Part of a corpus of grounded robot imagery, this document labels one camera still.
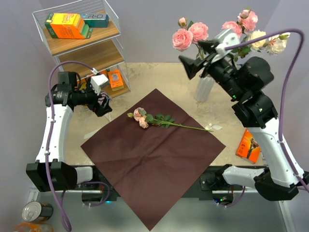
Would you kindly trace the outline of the peach pink flower stem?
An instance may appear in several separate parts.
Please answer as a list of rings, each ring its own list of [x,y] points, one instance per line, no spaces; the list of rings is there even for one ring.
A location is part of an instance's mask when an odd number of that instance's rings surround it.
[[[166,129],[169,127],[181,127],[186,129],[212,132],[212,130],[206,128],[185,126],[180,123],[175,123],[175,120],[172,118],[171,115],[165,116],[163,114],[157,114],[153,116],[152,114],[147,113],[147,111],[141,107],[136,108],[133,113],[130,112],[126,115],[127,117],[133,118],[135,121],[137,121],[139,123],[139,126],[143,129],[147,129],[150,125],[153,125]]]

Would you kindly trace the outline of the cream white flower stem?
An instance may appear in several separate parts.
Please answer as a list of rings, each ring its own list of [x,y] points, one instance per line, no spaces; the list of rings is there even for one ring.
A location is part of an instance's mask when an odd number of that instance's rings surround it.
[[[236,62],[239,58],[245,58],[251,51],[261,53],[265,50],[265,52],[269,55],[280,54],[286,49],[289,37],[290,33],[286,32],[254,42],[241,48],[233,49],[232,61]]]

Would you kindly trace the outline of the red wrapping paper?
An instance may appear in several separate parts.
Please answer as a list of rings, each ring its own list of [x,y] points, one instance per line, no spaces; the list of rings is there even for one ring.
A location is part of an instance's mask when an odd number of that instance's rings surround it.
[[[181,107],[154,89],[133,108],[144,108],[152,115],[171,115],[175,123],[203,128]],[[207,131],[181,127],[143,129],[134,119],[121,114],[89,138],[82,149],[94,165],[122,195],[122,199],[151,230],[210,166],[225,146]],[[173,186],[161,193],[143,192],[139,200],[134,187],[151,179]]]

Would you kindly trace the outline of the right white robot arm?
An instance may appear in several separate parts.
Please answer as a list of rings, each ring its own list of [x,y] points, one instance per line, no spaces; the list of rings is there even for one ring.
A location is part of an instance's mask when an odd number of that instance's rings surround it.
[[[240,168],[226,164],[215,173],[215,184],[221,190],[231,185],[256,189],[269,201],[287,201],[298,193],[301,184],[309,183],[309,173],[294,159],[279,132],[280,119],[272,100],[262,92],[274,76],[270,65],[260,57],[251,57],[237,69],[225,58],[215,60],[210,42],[200,42],[210,52],[205,59],[179,56],[189,79],[202,70],[201,78],[210,75],[235,103],[232,109],[257,142],[268,167]]]

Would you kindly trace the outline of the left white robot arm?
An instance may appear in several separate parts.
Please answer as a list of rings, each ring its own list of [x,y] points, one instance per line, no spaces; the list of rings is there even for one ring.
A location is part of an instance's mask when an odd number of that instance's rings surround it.
[[[102,93],[109,85],[104,74],[88,78],[85,87],[76,72],[59,72],[58,83],[46,95],[46,125],[42,145],[34,163],[26,166],[26,173],[40,192],[49,192],[50,184],[55,191],[73,190],[83,183],[88,189],[96,189],[100,178],[90,166],[73,167],[65,162],[65,145],[73,110],[85,105],[101,117],[112,111],[110,98]]]

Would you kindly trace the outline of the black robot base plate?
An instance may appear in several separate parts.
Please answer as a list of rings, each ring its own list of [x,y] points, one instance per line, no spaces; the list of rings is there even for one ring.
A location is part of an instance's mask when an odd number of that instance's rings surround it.
[[[115,202],[118,198],[122,197],[114,187],[108,182],[105,176],[95,167],[94,179],[90,184],[78,184],[75,187],[75,191],[82,193],[82,201],[86,202],[100,202],[102,198],[107,198],[106,202]],[[243,190],[240,185],[219,185],[215,182],[215,172],[219,170],[219,166],[208,167],[201,176],[192,183],[186,190],[182,190],[182,198],[198,198],[200,201],[214,200],[216,203],[232,203],[235,199],[233,196],[236,191]],[[134,187],[137,191],[135,196],[138,196],[140,200],[144,196],[145,190],[150,190],[152,194],[162,193],[164,197],[170,195],[174,191],[173,186],[167,183],[163,183],[158,179],[151,179],[145,185]]]

